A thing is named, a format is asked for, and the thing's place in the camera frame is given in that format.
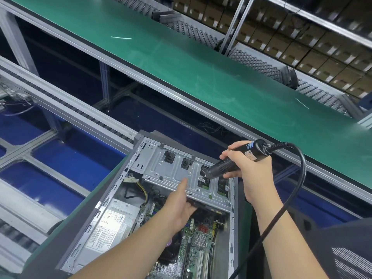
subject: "workstation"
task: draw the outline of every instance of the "workstation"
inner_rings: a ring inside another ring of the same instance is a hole
[[[335,3],[323,0],[309,12],[286,0],[0,0],[6,40],[0,55],[0,111],[6,114],[0,124],[0,182],[6,192],[0,200],[2,267],[40,278],[43,263],[45,276],[66,278],[146,222],[174,184],[160,182],[162,169],[147,167],[151,154],[135,161],[145,144],[161,148],[162,166],[180,167],[180,176],[170,179],[180,181],[188,173],[196,178],[191,199],[207,211],[183,229],[193,240],[189,259],[195,264],[190,271],[183,268],[185,237],[180,256],[170,260],[179,274],[169,276],[230,277],[251,247],[252,209],[237,178],[208,186],[198,180],[202,166],[215,164],[237,140],[288,141],[303,151],[308,176],[290,208],[300,230],[370,217],[366,55],[372,40],[363,17],[356,28],[347,26],[357,4],[346,0],[339,8],[341,3],[333,11]],[[317,29],[323,34],[314,41]],[[334,39],[352,43],[336,46]],[[350,46],[357,55],[347,54]],[[33,109],[20,113],[28,108]],[[139,170],[129,169],[129,162],[132,167],[138,162]],[[299,166],[296,152],[273,155],[283,201],[297,183]],[[31,192],[35,188],[21,180],[20,170],[36,170],[47,176],[46,184],[58,183],[58,190],[48,191],[51,201]],[[127,198],[141,187],[144,195]],[[98,230],[95,216],[123,211],[112,209],[113,201],[130,205],[135,217],[122,223],[128,233],[94,247],[88,237]],[[218,233],[216,223],[224,224]],[[206,268],[209,257],[226,264]],[[169,262],[161,262],[150,278],[169,272]]]

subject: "black t-shirt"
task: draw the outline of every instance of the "black t-shirt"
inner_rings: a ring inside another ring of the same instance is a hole
[[[304,235],[330,279],[372,279],[372,218]]]

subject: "power supply label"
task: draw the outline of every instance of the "power supply label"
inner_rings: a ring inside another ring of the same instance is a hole
[[[125,215],[107,209],[90,236],[86,246],[102,253],[109,250],[124,218]]]

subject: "motherboard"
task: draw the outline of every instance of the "motherboard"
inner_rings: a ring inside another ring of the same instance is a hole
[[[161,209],[164,201],[165,198],[157,196],[150,203],[142,224]],[[219,217],[211,212],[196,211],[184,228],[172,238],[172,243],[167,245],[146,278],[207,279],[217,231],[216,219]]]

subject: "person's right hand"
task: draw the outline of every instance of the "person's right hand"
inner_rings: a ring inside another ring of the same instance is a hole
[[[264,196],[268,191],[275,190],[271,157],[266,157],[260,161],[252,161],[242,152],[233,149],[250,143],[250,141],[238,141],[231,144],[227,150],[223,151],[220,159],[229,157],[233,160],[240,170],[224,174],[224,178],[242,177],[244,181],[244,193],[247,201],[253,204],[257,198]]]

